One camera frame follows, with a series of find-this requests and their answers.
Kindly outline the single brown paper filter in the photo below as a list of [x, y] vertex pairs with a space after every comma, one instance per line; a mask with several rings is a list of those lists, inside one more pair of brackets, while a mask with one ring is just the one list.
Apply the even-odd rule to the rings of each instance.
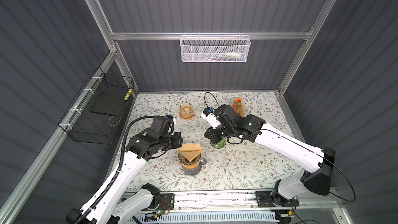
[[184, 157], [190, 159], [199, 153], [203, 152], [203, 148], [200, 144], [186, 143], [182, 144], [180, 148], [177, 149], [178, 153], [181, 153]]

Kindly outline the green glass dripper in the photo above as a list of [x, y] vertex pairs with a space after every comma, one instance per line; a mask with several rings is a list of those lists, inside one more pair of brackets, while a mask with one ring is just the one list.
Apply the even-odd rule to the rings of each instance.
[[221, 148], [224, 148], [226, 146], [227, 139], [221, 139], [217, 143], [215, 141], [210, 141], [210, 144], [215, 149], [221, 149]]

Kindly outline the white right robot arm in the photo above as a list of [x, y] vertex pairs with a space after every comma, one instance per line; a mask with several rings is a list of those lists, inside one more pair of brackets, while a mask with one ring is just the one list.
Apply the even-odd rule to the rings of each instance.
[[270, 148], [301, 166], [299, 172], [274, 184], [271, 199], [276, 205], [297, 206], [296, 197], [307, 192], [320, 196], [330, 193], [334, 149], [305, 144], [255, 115], [241, 117], [230, 105], [224, 104], [216, 109], [207, 107], [201, 116], [210, 124], [204, 136], [211, 143], [239, 138]]

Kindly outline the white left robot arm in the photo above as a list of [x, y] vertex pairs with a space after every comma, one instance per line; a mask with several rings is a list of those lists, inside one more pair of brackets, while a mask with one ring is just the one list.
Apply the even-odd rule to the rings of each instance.
[[161, 191], [152, 184], [141, 186], [133, 196], [120, 202], [128, 185], [151, 160], [160, 157], [159, 151], [181, 147], [180, 132], [174, 131], [172, 115], [149, 116], [150, 127], [131, 137], [124, 134], [117, 167], [99, 190], [81, 208], [74, 208], [66, 216], [69, 224], [122, 224], [145, 209], [156, 209]]

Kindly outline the yellow marker in basket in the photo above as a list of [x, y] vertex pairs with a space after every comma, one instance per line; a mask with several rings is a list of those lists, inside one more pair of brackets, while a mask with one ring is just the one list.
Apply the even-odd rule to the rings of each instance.
[[128, 92], [126, 93], [125, 97], [124, 97], [124, 100], [125, 100], [125, 101], [127, 101], [127, 100], [129, 99], [129, 97], [130, 97], [130, 95], [132, 94], [132, 92], [133, 92], [133, 88], [130, 88], [130, 89], [128, 90]]

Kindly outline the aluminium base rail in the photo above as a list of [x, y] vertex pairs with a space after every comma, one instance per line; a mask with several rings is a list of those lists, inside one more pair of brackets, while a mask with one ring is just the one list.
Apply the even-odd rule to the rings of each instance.
[[141, 211], [127, 224], [345, 224], [336, 200], [305, 193], [298, 207], [266, 203], [266, 190], [179, 191], [154, 217]]

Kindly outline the clear grey glass dripper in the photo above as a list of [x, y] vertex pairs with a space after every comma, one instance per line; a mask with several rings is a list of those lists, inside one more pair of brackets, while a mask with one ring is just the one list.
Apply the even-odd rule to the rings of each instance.
[[178, 159], [181, 164], [193, 164], [197, 163], [201, 160], [201, 153], [197, 154], [196, 156], [188, 159], [184, 157], [181, 153], [178, 154]]

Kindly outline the orange glass pitcher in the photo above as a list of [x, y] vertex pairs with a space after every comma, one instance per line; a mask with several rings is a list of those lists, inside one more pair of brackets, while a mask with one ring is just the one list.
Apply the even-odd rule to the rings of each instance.
[[182, 119], [191, 119], [195, 117], [194, 109], [189, 102], [180, 103], [179, 115]]

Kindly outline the black pad in basket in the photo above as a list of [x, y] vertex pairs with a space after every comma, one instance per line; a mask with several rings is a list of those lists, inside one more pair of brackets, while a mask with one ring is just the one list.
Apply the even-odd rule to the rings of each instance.
[[127, 105], [124, 96], [118, 93], [102, 91], [94, 101], [90, 112], [94, 114], [107, 115], [111, 117], [121, 116]]

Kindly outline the clear grey glass pitcher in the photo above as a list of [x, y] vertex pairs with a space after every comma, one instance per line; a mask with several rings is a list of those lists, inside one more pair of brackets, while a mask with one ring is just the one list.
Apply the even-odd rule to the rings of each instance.
[[207, 160], [206, 159], [201, 159], [200, 162], [195, 165], [193, 168], [187, 168], [187, 167], [182, 167], [182, 171], [186, 174], [186, 175], [197, 175], [199, 173], [199, 171], [201, 170], [202, 166], [207, 164]]

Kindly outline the orange coffee filter box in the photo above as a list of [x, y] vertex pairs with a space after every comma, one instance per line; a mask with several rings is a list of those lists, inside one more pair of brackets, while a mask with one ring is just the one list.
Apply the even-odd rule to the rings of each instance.
[[246, 106], [242, 98], [236, 98], [232, 107], [242, 118], [246, 117]]

